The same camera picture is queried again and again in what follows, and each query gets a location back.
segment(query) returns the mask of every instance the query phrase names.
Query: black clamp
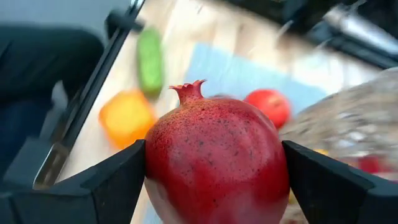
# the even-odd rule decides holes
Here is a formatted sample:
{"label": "black clamp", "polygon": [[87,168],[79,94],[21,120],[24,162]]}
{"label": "black clamp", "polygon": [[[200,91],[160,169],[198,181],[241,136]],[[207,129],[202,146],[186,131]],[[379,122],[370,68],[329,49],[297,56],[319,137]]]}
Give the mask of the black clamp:
{"label": "black clamp", "polygon": [[144,149],[145,141],[138,140],[43,190],[1,185],[0,223],[130,223],[144,183]]}
{"label": "black clamp", "polygon": [[112,38],[117,29],[141,32],[144,28],[144,25],[143,23],[136,21],[140,8],[140,6],[133,5],[133,12],[130,14],[124,14],[118,10],[111,11],[105,20],[105,29],[108,38]]}
{"label": "black clamp", "polygon": [[282,141],[290,187],[311,224],[398,223],[398,184]]}

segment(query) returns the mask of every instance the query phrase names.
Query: blue mat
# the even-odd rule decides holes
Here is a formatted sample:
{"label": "blue mat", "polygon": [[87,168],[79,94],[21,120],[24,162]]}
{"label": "blue mat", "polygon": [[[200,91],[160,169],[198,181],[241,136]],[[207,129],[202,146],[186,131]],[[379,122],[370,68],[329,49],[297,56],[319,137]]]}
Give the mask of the blue mat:
{"label": "blue mat", "polygon": [[[287,74],[256,65],[207,44],[196,45],[184,82],[193,83],[201,79],[207,79],[202,85],[205,97],[224,93],[243,100],[259,88],[279,90],[290,100],[293,115],[327,96],[320,88],[305,85]],[[144,223],[161,223],[152,205],[148,207]]]}

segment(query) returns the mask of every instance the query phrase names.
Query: green cucumber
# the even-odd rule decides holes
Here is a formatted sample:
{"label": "green cucumber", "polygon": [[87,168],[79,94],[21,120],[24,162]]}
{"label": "green cucumber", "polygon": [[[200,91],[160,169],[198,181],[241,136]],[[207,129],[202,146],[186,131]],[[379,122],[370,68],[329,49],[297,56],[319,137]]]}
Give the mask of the green cucumber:
{"label": "green cucumber", "polygon": [[137,40],[138,79],[142,92],[158,96],[164,84],[162,38],[154,28],[144,29]]}

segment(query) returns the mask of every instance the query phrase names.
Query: wooden surface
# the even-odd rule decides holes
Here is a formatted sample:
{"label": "wooden surface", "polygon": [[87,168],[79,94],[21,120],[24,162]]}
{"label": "wooden surface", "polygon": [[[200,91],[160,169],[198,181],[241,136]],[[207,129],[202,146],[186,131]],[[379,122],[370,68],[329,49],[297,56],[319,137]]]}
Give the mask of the wooden surface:
{"label": "wooden surface", "polygon": [[[255,63],[299,77],[309,84],[317,83],[330,93],[370,80],[378,72],[363,62],[336,52],[316,49],[296,37],[283,35],[278,39],[280,27],[276,24],[220,2],[147,0],[139,19],[147,26],[158,28],[163,35],[167,74],[165,86],[183,82],[197,42],[207,42]],[[98,113],[117,92],[137,88],[135,49],[136,34],[131,33],[86,119],[60,180],[116,152],[100,127]],[[154,102],[157,116],[173,109],[177,100],[173,91],[165,89],[159,100]],[[143,222],[147,202],[143,189],[132,223]]]}

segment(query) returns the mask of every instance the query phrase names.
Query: pomegranate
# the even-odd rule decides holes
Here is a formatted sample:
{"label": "pomegranate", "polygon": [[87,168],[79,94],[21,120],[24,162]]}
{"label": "pomegranate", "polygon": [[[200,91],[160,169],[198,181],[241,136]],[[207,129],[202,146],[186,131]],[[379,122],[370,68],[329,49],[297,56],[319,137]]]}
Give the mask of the pomegranate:
{"label": "pomegranate", "polygon": [[180,106],[146,135],[146,189],[166,224],[275,224],[289,197],[284,150],[254,106],[171,86]]}

